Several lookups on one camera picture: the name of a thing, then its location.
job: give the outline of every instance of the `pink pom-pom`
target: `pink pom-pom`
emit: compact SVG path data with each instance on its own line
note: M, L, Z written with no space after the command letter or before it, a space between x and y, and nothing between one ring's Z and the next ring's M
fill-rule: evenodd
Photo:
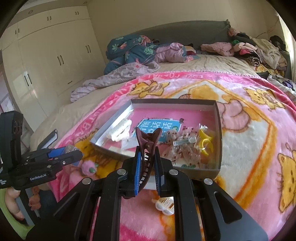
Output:
M86 176L93 176L96 173L97 164L93 161L84 161L81 165L82 173Z

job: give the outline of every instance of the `wardrobe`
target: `wardrobe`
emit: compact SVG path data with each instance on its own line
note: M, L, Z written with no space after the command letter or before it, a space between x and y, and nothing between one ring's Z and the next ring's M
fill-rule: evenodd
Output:
M105 62L86 6L64 7L27 17L1 37L12 95L33 131L71 92L103 75Z

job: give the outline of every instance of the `blanket with cartoon print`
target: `blanket with cartoon print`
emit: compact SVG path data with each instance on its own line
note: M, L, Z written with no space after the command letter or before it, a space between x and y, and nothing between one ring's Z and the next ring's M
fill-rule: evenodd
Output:
M97 152L89 141L131 98L216 100L223 151L215 181L264 228L270 240L280 231L296 205L296 106L281 90L256 76L164 72L127 82L57 144L75 145L84 155L78 166L64 167L50 183L57 201L85 177L82 168L98 179L120 167L119 161ZM120 240L174 240L174 217L155 209L151 199L156 196L155 191L143 190L136 198L122 200Z

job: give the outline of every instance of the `curtain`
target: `curtain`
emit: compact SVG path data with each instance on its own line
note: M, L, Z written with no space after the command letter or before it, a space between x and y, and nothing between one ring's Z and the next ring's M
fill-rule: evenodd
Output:
M284 32L284 37L285 37L285 42L286 42L286 48L287 51L290 54L290 59L291 59L291 71L292 71L292 81L296 82L296 41L294 37L292 36L290 30L288 29L287 25L283 21L280 15L279 20L281 22L281 26Z

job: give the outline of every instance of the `green cloth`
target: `green cloth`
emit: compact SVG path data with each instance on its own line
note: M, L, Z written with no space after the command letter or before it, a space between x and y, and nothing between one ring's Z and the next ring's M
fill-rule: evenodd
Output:
M0 208L10 223L10 225L13 227L13 229L17 232L17 234L22 238L25 239L28 232L31 230L33 226L27 226L24 224L19 223L16 221L16 219L12 216L12 214L9 212L9 210L6 207L5 204L5 190L6 189L0 189Z
M237 44L239 44L239 43L240 43L240 41L238 41L237 39L236 39L236 40L233 40L233 41L231 42L232 46L237 45Z

